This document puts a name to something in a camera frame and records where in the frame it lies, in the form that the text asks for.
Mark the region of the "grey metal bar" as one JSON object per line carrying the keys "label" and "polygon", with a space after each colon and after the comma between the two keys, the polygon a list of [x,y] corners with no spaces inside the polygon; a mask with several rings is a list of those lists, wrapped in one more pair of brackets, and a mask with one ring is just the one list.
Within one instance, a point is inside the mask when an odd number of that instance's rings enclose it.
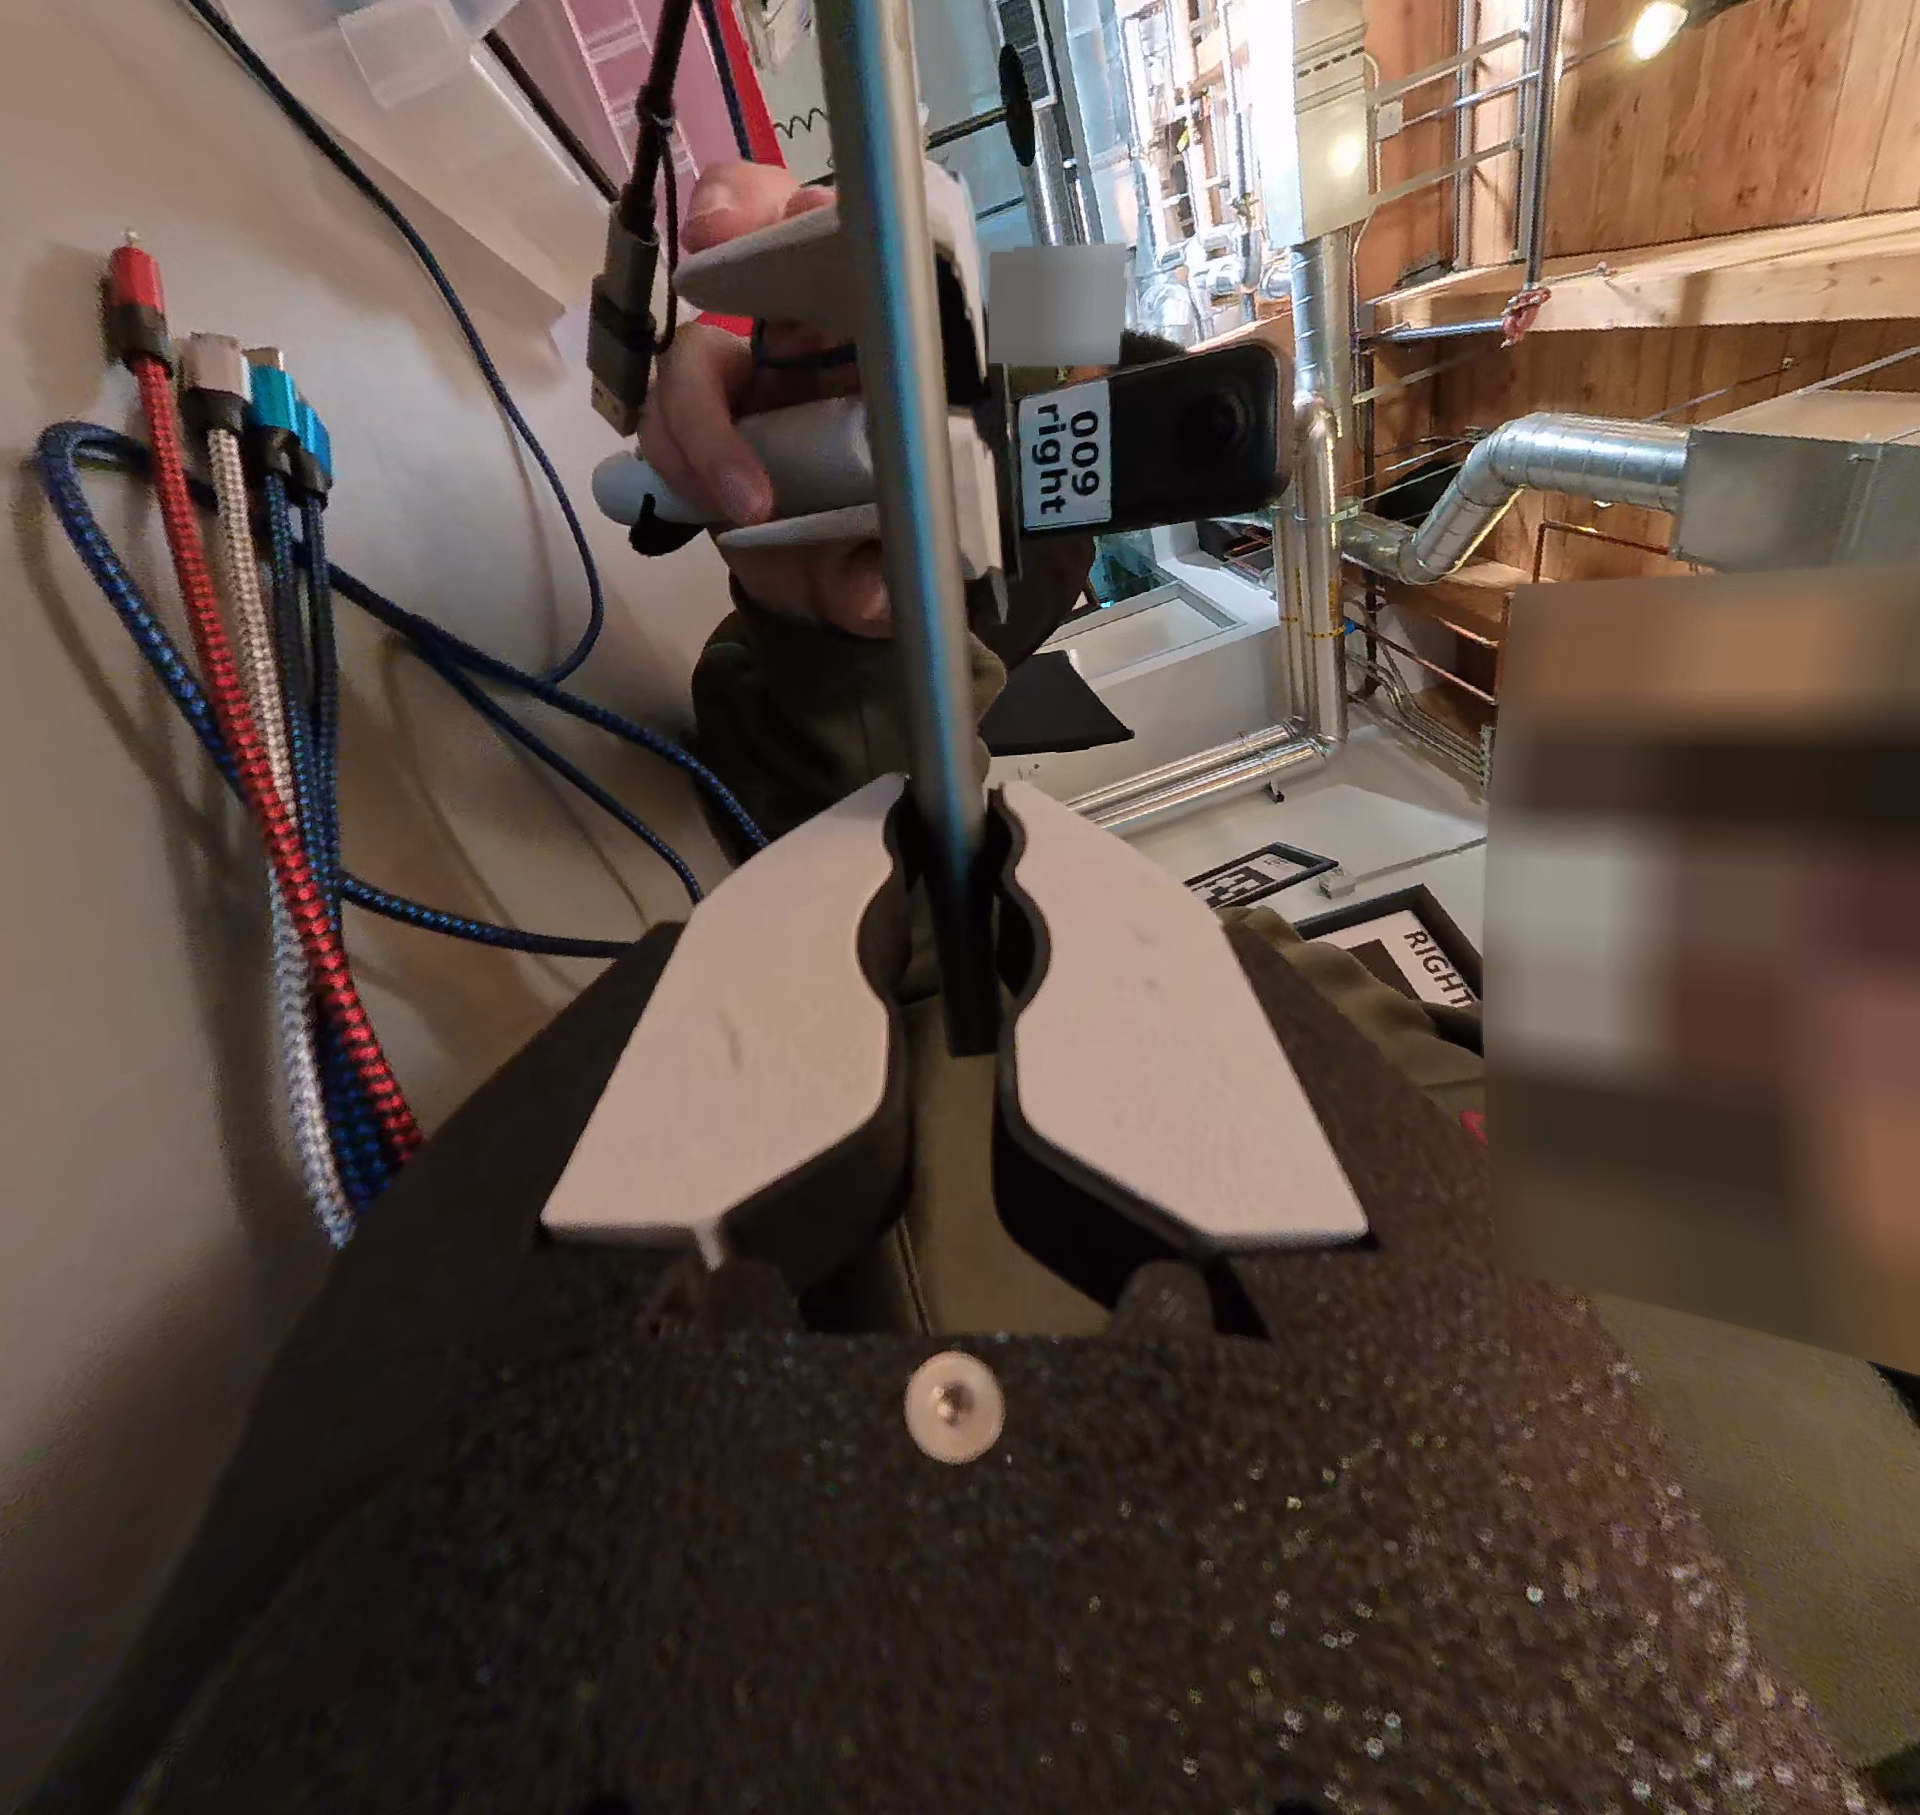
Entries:
{"label": "grey metal bar", "polygon": [[925,199],[908,0],[815,0],[850,341],[922,825],[925,895],[948,1049],[994,1047],[984,783],[975,765],[972,632],[958,562],[939,297]]}

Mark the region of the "round silver ventilation duct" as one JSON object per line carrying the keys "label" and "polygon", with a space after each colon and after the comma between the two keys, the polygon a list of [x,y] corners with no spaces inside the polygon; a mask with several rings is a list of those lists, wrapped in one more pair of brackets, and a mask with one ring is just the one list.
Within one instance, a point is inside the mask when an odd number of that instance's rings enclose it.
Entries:
{"label": "round silver ventilation duct", "polygon": [[1433,584],[1472,562],[1523,492],[1675,513],[1691,429],[1574,413],[1530,413],[1480,437],[1413,528],[1355,511],[1341,523],[1345,565],[1401,584]]}

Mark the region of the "black sheet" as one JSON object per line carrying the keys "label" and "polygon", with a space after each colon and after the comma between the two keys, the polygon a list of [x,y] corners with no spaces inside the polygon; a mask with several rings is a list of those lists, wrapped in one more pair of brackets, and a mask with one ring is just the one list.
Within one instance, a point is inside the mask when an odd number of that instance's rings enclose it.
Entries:
{"label": "black sheet", "polygon": [[979,719],[979,741],[997,760],[1085,754],[1133,739],[1067,650],[1041,650],[1022,661]]}

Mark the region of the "marker tag sign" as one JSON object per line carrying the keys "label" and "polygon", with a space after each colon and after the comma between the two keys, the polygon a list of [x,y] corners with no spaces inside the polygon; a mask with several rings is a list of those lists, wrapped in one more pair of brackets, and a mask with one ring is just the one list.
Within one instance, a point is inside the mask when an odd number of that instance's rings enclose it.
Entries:
{"label": "marker tag sign", "polygon": [[1289,844],[1263,844],[1226,865],[1187,877],[1184,887],[1213,914],[1255,906],[1276,894],[1328,877],[1337,869],[1336,857],[1322,857]]}

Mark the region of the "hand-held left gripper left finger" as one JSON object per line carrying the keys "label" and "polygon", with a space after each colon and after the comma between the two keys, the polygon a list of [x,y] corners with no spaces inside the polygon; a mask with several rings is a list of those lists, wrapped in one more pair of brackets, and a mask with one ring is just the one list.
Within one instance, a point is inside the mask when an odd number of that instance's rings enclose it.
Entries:
{"label": "hand-held left gripper left finger", "polygon": [[842,1268],[897,1218],[912,1101],[906,783],[756,854],[686,919],[551,1189],[557,1240]]}

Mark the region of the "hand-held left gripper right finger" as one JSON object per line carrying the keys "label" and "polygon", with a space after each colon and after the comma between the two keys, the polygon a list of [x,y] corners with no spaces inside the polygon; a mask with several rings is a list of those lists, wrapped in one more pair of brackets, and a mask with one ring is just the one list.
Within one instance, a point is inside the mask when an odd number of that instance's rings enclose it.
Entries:
{"label": "hand-held left gripper right finger", "polygon": [[994,1205],[1041,1259],[1342,1250],[1370,1223],[1222,922],[1030,783],[1009,837]]}

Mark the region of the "black framed sign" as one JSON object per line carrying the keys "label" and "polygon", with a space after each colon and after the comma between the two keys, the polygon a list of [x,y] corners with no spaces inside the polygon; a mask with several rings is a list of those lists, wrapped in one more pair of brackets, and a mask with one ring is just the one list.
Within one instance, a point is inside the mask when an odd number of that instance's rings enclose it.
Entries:
{"label": "black framed sign", "polygon": [[1333,906],[1297,922],[1297,932],[1304,941],[1342,951],[1407,1002],[1454,1026],[1463,1022],[1472,1031],[1480,1026],[1480,951],[1429,886],[1403,886]]}

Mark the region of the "silver vertical pipe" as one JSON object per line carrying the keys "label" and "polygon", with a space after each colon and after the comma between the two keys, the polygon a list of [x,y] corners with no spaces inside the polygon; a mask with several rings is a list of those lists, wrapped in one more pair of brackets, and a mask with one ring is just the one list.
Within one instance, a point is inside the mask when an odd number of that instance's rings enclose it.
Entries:
{"label": "silver vertical pipe", "polygon": [[1289,483],[1276,523],[1276,591],[1288,704],[1322,757],[1349,741],[1342,644],[1342,505],[1354,446],[1354,230],[1289,253]]}

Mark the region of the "person's right hand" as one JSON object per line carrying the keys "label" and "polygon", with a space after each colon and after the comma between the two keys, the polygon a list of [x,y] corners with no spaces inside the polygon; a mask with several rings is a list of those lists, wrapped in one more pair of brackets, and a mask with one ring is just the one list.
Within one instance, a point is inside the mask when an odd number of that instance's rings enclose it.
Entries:
{"label": "person's right hand", "polygon": [[[805,187],[772,167],[731,160],[694,181],[685,212],[686,256],[761,227],[832,205],[830,187]],[[640,420],[640,453],[667,487],[723,528],[764,525],[777,490],[738,422],[858,389],[858,367],[830,367],[830,341],[793,322],[769,325],[756,347],[707,325],[678,328],[656,364]],[[889,634],[889,591],[876,541],[810,549],[726,549],[738,594],[785,623],[832,627],[863,640]]]}

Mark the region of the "rectangular metal duct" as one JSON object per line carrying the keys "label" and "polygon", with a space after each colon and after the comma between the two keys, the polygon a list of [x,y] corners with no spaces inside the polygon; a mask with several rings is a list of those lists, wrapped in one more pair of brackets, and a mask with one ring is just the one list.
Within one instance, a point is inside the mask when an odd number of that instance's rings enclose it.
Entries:
{"label": "rectangular metal duct", "polygon": [[1918,395],[1802,389],[1688,434],[1670,557],[1756,575],[1918,562]]}

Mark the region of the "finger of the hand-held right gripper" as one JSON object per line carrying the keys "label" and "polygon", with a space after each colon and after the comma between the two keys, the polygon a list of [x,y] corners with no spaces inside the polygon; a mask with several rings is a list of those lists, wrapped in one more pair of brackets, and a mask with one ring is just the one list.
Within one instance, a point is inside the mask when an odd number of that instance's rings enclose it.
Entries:
{"label": "finger of the hand-held right gripper", "polygon": [[948,413],[948,457],[962,578],[1002,587],[997,462],[969,412]]}
{"label": "finger of the hand-held right gripper", "polygon": [[988,345],[988,274],[969,187],[934,160],[925,164],[925,204],[934,272],[958,287],[975,345]]}

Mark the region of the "person's right forearm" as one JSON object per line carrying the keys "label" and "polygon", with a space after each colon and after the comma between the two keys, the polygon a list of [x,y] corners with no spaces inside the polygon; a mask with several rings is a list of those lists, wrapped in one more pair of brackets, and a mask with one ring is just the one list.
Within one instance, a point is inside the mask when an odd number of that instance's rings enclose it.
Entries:
{"label": "person's right forearm", "polygon": [[780,841],[912,766],[897,644],[786,620],[731,595],[690,675],[693,750]]}

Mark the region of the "metal railing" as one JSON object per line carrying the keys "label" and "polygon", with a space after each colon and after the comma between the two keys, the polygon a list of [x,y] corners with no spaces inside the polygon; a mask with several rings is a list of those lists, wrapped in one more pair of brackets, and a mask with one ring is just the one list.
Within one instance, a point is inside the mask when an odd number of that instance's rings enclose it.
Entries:
{"label": "metal railing", "polygon": [[1363,0],[1374,287],[1537,249],[1566,14],[1566,0]]}

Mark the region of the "white desk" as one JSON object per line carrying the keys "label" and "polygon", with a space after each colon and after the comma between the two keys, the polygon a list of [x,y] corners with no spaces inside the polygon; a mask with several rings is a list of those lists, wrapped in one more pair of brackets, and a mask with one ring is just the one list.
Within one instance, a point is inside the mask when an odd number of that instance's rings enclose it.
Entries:
{"label": "white desk", "polygon": [[[534,671],[584,624],[569,534],[444,301],[179,0],[4,0],[4,1811],[110,1682],[202,1518],[325,1246],[274,1074],[258,844],[157,691],[29,458],[66,420],[136,432],[100,328],[123,231],[179,332],[278,345],[337,451],[329,534],[378,594]],[[606,632],[577,686],[676,727],[697,557],[640,584],[590,517],[611,446],[584,313],[416,218],[592,523]],[[671,872],[343,613],[351,866],[512,928],[638,939]],[[598,972],[351,918],[427,1128]]]}

